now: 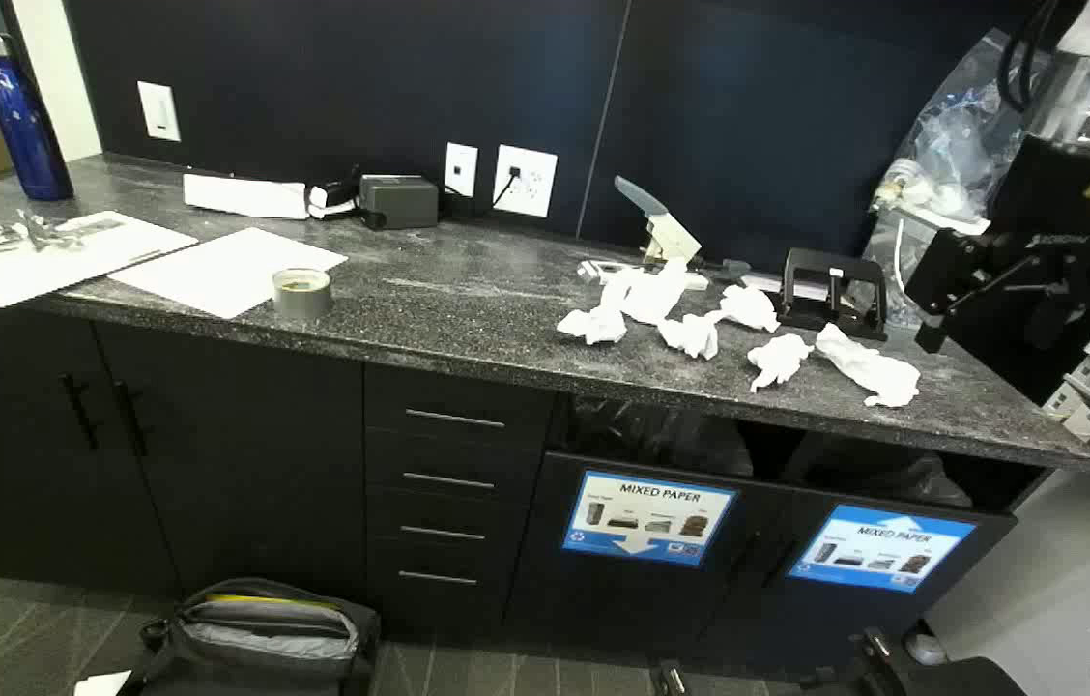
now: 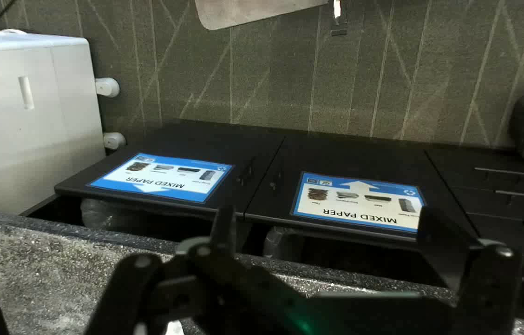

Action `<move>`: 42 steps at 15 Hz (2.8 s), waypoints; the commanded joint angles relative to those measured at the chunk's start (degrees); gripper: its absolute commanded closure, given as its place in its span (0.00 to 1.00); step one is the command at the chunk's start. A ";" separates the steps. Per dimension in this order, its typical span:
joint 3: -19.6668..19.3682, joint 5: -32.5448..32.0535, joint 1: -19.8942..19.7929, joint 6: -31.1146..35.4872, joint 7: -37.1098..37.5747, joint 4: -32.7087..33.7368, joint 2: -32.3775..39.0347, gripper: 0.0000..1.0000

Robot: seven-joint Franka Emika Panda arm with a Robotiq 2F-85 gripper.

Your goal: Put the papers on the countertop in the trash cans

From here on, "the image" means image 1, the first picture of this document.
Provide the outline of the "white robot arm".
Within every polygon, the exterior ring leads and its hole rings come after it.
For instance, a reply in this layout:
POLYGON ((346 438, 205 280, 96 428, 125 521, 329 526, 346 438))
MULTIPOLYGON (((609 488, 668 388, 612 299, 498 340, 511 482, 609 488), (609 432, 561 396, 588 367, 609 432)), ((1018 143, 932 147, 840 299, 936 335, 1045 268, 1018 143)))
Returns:
POLYGON ((1030 140, 977 237, 936 231, 905 292, 918 345, 946 340, 1035 396, 1090 345, 1090 147, 1030 140))

